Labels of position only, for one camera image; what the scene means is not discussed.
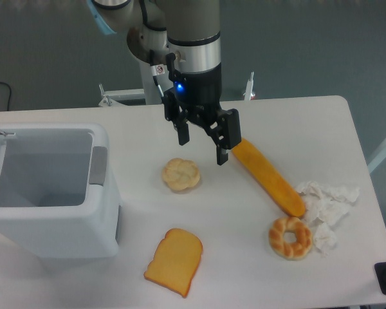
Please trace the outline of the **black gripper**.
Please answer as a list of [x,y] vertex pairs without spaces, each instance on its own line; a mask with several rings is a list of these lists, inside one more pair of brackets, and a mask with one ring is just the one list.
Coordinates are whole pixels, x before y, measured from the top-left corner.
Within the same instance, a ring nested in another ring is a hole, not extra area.
[[225,111],[220,107],[221,74],[220,66],[202,73],[182,73],[170,67],[169,78],[173,87],[164,91],[162,97],[165,119],[173,123],[178,133],[179,145],[190,141],[188,122],[205,131],[214,122],[217,123],[212,129],[212,139],[216,145],[218,165],[226,163],[228,151],[241,142],[238,110]]

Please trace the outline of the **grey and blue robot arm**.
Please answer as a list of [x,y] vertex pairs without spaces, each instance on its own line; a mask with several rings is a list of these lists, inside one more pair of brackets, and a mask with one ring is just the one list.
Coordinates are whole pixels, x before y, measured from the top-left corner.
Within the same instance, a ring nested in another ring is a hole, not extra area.
[[223,110],[219,1],[88,1],[104,33],[127,34],[148,104],[164,105],[180,145],[188,124],[216,145],[217,163],[241,142],[239,113]]

